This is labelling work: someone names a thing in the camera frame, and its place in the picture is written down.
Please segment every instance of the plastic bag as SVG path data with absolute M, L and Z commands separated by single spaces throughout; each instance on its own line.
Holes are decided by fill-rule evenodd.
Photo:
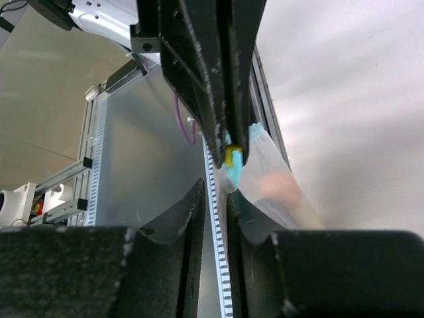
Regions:
M 261 124 L 249 129 L 250 154 L 240 173 L 238 188 L 265 215 L 286 229 L 322 229 L 280 151 Z M 227 195 L 235 190 L 224 168 L 215 169 L 221 224 L 227 224 Z

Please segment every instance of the purple cable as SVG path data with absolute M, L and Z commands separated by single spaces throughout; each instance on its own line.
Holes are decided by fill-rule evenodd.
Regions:
M 188 144 L 195 144 L 196 143 L 196 129 L 195 129 L 196 122 L 194 120 L 191 121 L 191 131 L 193 133 L 193 140 L 190 140 L 190 138 L 188 137 L 186 133 L 186 130 L 184 129 L 183 122 L 181 120 L 180 106 L 178 105 L 178 97 L 177 97 L 177 94 L 175 93 L 174 93 L 174 106 L 175 106 L 175 118 L 177 120 L 178 127 L 180 128 L 180 131 L 184 137 L 185 142 Z

